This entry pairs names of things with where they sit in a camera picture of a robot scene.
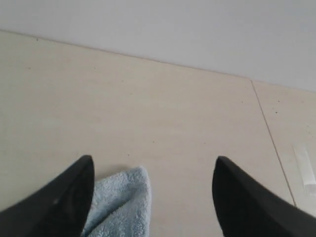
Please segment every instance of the towel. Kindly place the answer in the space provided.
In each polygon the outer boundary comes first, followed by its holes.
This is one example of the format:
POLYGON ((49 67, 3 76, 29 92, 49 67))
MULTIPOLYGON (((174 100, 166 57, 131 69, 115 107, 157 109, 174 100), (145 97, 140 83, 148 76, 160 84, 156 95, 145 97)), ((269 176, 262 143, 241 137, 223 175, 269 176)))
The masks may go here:
POLYGON ((151 203, 143 167, 97 181, 81 237, 148 237, 151 203))

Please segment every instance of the floor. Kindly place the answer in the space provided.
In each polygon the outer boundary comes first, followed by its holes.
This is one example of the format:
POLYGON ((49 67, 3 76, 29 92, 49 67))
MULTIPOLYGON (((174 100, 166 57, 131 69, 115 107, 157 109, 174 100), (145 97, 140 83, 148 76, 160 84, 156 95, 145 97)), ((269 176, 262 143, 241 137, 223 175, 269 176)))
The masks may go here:
POLYGON ((0 209, 91 154, 97 178, 147 168, 152 237, 221 237, 211 180, 225 155, 316 216, 293 149, 315 170, 316 94, 6 32, 0 42, 0 209))

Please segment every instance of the white wall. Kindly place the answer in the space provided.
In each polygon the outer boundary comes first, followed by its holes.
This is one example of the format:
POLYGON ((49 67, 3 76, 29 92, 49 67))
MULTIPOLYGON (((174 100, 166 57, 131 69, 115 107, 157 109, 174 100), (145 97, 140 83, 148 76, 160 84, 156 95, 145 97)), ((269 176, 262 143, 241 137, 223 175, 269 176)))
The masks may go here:
POLYGON ((316 91, 314 0, 0 0, 0 28, 316 91))

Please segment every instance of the light blue towel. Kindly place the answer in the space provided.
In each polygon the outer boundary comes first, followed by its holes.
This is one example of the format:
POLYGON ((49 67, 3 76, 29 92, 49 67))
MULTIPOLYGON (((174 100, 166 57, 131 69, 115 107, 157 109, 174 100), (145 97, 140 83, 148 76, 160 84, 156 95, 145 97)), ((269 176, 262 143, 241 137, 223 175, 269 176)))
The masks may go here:
POLYGON ((151 187, 143 167, 95 183, 81 237, 148 237, 151 187))

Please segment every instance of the wall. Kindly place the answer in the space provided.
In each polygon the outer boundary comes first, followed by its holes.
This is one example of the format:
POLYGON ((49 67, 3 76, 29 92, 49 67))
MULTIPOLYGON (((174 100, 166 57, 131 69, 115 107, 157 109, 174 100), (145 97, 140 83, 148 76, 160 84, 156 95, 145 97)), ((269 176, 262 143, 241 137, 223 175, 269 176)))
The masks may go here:
POLYGON ((316 91, 312 0, 0 0, 0 29, 316 91))

